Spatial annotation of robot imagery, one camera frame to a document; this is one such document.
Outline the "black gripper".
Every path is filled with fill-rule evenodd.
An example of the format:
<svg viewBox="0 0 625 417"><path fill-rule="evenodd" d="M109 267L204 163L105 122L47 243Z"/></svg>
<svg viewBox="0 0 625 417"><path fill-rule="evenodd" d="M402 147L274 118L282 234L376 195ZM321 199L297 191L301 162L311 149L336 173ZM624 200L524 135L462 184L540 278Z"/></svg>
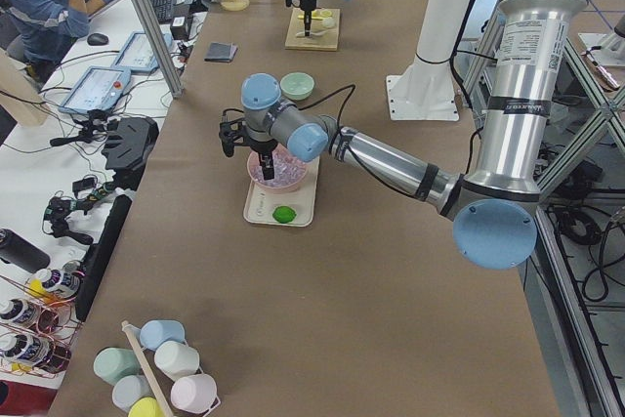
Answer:
<svg viewBox="0 0 625 417"><path fill-rule="evenodd" d="M272 153L278 146L278 141L269 139L268 141L258 141L249 139L249 146L253 151L259 154L259 165L262 170L264 180L272 180L274 178L274 163Z"/></svg>
<svg viewBox="0 0 625 417"><path fill-rule="evenodd" d="M316 9L316 0L300 0L299 8L304 11L304 35L306 37L310 37L313 22L313 11Z"/></svg>

